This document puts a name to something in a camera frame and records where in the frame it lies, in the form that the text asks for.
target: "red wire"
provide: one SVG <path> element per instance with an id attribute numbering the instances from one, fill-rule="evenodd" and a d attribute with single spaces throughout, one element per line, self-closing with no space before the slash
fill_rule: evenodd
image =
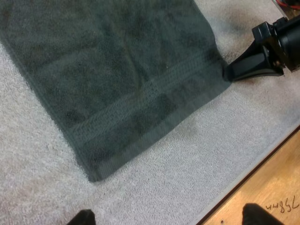
<path id="1" fill-rule="evenodd" d="M 285 3 L 283 3 L 281 0 L 276 0 L 277 4 L 280 5 L 280 6 L 283 6 L 283 7 L 288 7 L 288 8 L 292 8 L 292 9 L 295 9 L 295 10 L 300 10 L 300 6 L 289 6 Z"/>

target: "wooden surface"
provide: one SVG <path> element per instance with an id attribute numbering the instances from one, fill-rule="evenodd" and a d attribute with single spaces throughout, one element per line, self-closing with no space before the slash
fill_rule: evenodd
<path id="1" fill-rule="evenodd" d="M 299 130 L 204 224 L 241 225 L 246 203 L 259 204 L 285 225 L 300 225 Z"/>

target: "black mechanical part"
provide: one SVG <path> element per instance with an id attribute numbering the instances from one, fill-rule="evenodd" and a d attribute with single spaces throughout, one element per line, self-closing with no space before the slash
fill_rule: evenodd
<path id="1" fill-rule="evenodd" d="M 67 225 L 96 225 L 92 210 L 81 210 Z"/>
<path id="2" fill-rule="evenodd" d="M 281 18 L 273 25 L 264 22 L 252 29 L 254 42 L 223 71 L 226 81 L 258 76 L 281 76 L 283 68 L 300 68 L 300 15 Z"/>

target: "gray carpet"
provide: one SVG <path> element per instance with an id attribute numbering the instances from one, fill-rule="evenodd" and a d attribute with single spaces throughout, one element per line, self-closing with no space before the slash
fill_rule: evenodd
<path id="1" fill-rule="evenodd" d="M 232 61 L 271 1 L 198 1 Z M 108 179 L 90 183 L 0 45 L 0 223 L 193 224 L 300 124 L 300 73 L 233 84 Z"/>

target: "dark green towel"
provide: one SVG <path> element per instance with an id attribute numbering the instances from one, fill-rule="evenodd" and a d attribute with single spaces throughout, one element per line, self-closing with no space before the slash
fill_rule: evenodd
<path id="1" fill-rule="evenodd" d="M 229 85 L 192 0 L 0 0 L 0 31 L 91 181 Z"/>

